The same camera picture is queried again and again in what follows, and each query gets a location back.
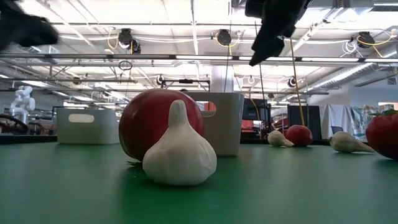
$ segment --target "green table surface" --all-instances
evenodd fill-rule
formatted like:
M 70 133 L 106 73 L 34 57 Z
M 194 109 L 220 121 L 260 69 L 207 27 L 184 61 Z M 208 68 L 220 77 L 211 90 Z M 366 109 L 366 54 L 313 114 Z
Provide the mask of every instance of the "green table surface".
M 153 184 L 119 145 L 0 146 L 0 223 L 398 223 L 398 162 L 242 145 L 196 187 Z

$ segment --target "storage bin handle cutout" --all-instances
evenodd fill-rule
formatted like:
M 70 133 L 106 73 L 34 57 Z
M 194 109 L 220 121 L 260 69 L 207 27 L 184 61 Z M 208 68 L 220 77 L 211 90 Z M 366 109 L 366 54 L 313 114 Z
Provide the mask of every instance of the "storage bin handle cutout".
M 94 116 L 90 114 L 70 114 L 69 122 L 71 123 L 92 123 L 94 122 Z

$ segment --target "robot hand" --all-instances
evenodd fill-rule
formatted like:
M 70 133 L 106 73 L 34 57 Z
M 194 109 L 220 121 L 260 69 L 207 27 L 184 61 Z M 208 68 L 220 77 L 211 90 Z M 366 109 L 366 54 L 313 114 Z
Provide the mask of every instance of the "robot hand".
M 15 0 L 0 0 L 0 52 L 15 42 L 23 47 L 56 44 L 58 33 L 43 17 L 30 16 Z
M 255 66 L 269 57 L 277 57 L 285 47 L 283 37 L 291 37 L 295 23 L 304 15 L 312 0 L 247 0 L 245 15 L 262 19 L 252 45 Z

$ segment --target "garlic bulb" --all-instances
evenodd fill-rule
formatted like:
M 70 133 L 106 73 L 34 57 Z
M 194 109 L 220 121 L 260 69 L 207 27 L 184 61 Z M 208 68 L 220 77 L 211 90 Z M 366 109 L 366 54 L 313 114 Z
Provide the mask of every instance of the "garlic bulb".
M 281 147 L 281 146 L 285 146 L 285 147 L 292 147 L 294 146 L 294 144 L 287 140 L 285 138 L 285 136 L 280 133 L 279 131 L 273 131 L 271 133 L 268 134 L 268 142 L 271 146 L 275 146 L 275 147 Z
M 216 171 L 217 157 L 210 143 L 189 124 L 182 100 L 169 111 L 169 128 L 145 154 L 142 167 L 154 182 L 196 185 Z
M 354 136 L 344 131 L 339 131 L 329 139 L 330 146 L 338 152 L 374 152 L 374 150 Z

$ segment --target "black monitor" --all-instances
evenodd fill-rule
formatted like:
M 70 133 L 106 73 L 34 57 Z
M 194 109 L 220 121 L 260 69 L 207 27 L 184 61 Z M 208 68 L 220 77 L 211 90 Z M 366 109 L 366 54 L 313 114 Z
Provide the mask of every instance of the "black monitor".
M 260 121 L 267 121 L 268 120 L 268 111 L 266 110 L 267 100 L 266 103 L 264 104 L 264 100 L 261 99 L 251 99 L 251 100 L 244 99 L 242 119 L 252 120 L 252 121 L 258 120 L 256 107 L 254 105 L 257 106 Z

